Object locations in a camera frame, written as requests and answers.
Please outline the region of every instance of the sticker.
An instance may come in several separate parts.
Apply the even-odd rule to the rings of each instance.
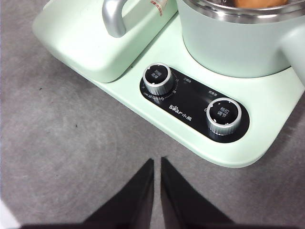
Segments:
[[[160,13],[160,16],[163,15],[164,8],[168,0],[151,0],[151,4],[155,5]]]

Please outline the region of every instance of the silver knob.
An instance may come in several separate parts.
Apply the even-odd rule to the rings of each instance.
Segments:
[[[207,107],[206,117],[209,129],[217,135],[235,132],[242,119],[240,105],[229,98],[213,100]]]
[[[143,80],[147,90],[153,95],[169,93],[174,85],[171,69],[163,63],[149,65],[143,73]]]

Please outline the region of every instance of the pot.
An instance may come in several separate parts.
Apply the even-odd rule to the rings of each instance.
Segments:
[[[252,78],[292,66],[305,85],[305,0],[246,9],[177,0],[190,55],[223,75]]]

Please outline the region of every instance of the black control panel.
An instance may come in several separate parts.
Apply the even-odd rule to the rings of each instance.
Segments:
[[[142,78],[140,82],[140,91],[144,98],[213,141],[230,143],[237,141],[245,135],[249,128],[250,118],[242,104],[233,101],[228,96],[205,86],[173,68],[164,66],[169,71],[166,71],[162,64],[153,64],[145,70],[144,77],[147,78]],[[170,90],[166,90],[165,94],[155,95],[154,88],[151,90],[150,87],[162,86],[162,80],[166,78],[169,81],[169,77],[166,77],[166,74],[171,74],[170,76],[173,80]],[[152,83],[152,78],[156,79],[156,83]],[[227,98],[229,102],[221,100],[211,107],[210,104],[219,98]],[[237,106],[239,105],[239,110],[241,110],[238,127],[234,129],[233,133],[228,135],[216,134],[208,122],[206,115],[207,108],[210,105],[209,114],[212,117],[210,121],[215,122],[216,127],[219,125],[221,128],[226,128],[226,125],[229,125],[229,122],[233,122],[238,116],[237,108],[230,104],[230,101],[236,103]]]

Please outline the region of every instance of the mint green base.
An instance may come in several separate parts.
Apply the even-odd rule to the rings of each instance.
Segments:
[[[143,70],[153,62],[166,63],[241,102],[250,115],[250,127],[245,136],[233,143],[214,142],[142,97],[139,82]],[[205,69],[184,46],[179,16],[118,80],[101,83],[83,76],[198,156],[224,167],[245,167],[257,161],[275,140],[304,92],[292,68],[260,78],[232,78]]]

